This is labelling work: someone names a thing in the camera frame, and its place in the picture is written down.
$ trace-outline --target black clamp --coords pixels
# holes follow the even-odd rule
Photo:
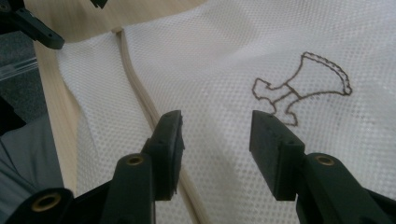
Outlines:
[[[301,223],[396,223],[396,202],[364,189],[335,157],[304,154],[279,119],[253,111],[250,152],[277,201],[294,201]]]
[[[107,0],[91,0],[91,2],[95,7],[104,8]]]
[[[50,49],[61,49],[64,39],[24,7],[21,0],[0,0],[0,35],[21,30]]]
[[[117,163],[113,179],[76,199],[68,189],[46,189],[8,219],[17,223],[155,223],[155,201],[177,189],[184,143],[180,111],[163,115],[141,153]]]

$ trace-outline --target beige cord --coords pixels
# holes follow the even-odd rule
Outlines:
[[[134,67],[132,66],[131,57],[128,51],[125,32],[122,28],[116,28],[113,30],[113,33],[115,33],[119,38],[120,56],[122,59],[122,65],[124,67],[125,74],[128,77],[131,87],[134,90],[139,104],[142,107],[143,113],[145,114],[150,129],[154,131],[161,116],[155,108],[155,105],[149,97],[146,89],[134,72]],[[183,165],[180,169],[178,183],[178,190],[181,197],[183,198],[184,204],[186,204],[186,208],[189,211],[192,222],[197,224],[210,223],[205,208],[202,202],[199,200],[195,186],[190,181],[190,178]]]

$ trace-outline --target brass insert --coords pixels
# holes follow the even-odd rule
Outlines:
[[[138,165],[143,162],[143,158],[140,156],[132,156],[128,161],[128,165]]]
[[[44,212],[56,206],[61,201],[61,195],[57,192],[44,195],[32,204],[35,212]]]
[[[315,159],[322,165],[332,166],[334,165],[334,160],[327,156],[316,156]]]

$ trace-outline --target drawing on fabric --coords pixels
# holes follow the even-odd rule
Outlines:
[[[253,95],[258,101],[266,100],[274,108],[273,115],[290,126],[298,126],[297,114],[291,108],[307,98],[322,94],[349,96],[352,88],[349,77],[337,64],[310,52],[301,55],[300,65],[294,75],[274,87],[270,82],[256,78],[252,87]]]

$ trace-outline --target wooden table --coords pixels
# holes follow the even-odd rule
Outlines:
[[[66,43],[78,42],[123,25],[151,21],[197,7],[205,0],[108,0],[104,9],[90,0],[25,0],[25,6]],[[76,191],[79,107],[61,78],[55,50],[35,42],[49,119],[64,186]]]

